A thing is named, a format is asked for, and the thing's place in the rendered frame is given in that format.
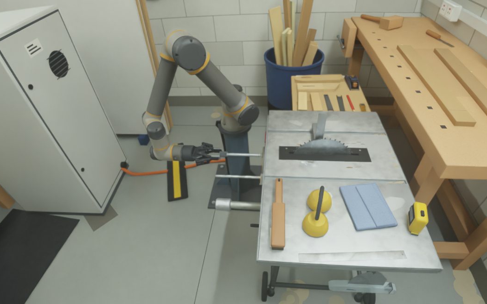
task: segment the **white brick wall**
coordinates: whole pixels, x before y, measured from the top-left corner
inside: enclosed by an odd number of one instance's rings
[[[342,20],[362,13],[373,16],[420,17],[422,0],[314,0],[309,28],[325,53],[322,73],[347,73],[336,36]],[[248,95],[266,95],[264,52],[273,47],[268,10],[283,6],[282,0],[146,0],[152,32],[159,53],[165,36],[185,29],[204,43],[211,61]],[[296,3],[296,32],[302,0]],[[367,96],[390,96],[369,56],[364,56],[360,81]],[[179,69],[171,96],[211,95],[196,76]]]

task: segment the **cabinet door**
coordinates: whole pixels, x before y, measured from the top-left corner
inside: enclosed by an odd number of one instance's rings
[[[0,52],[61,147],[62,157],[102,207],[126,157],[59,11],[1,39]]]

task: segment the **robotic arm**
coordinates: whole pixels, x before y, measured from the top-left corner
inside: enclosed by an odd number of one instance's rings
[[[160,121],[178,66],[190,75],[197,75],[221,99],[224,114],[221,124],[226,131],[237,132],[252,124],[259,116],[259,108],[217,69],[200,41],[184,30],[175,30],[168,36],[162,46],[161,62],[148,108],[142,115],[142,122],[152,141],[150,156],[156,160],[208,162],[208,154],[218,150],[205,143],[199,147],[171,145]]]

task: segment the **blue trash barrel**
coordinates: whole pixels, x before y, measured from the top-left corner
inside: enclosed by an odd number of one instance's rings
[[[324,62],[324,53],[317,50],[313,64],[308,66],[282,66],[276,64],[274,48],[264,53],[266,62],[266,86],[268,89],[268,102],[282,110],[292,110],[292,89],[290,76],[319,75]]]

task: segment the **black floor mat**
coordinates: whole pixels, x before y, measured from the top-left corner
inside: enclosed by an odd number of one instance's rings
[[[22,304],[78,220],[13,209],[0,223],[0,304]]]

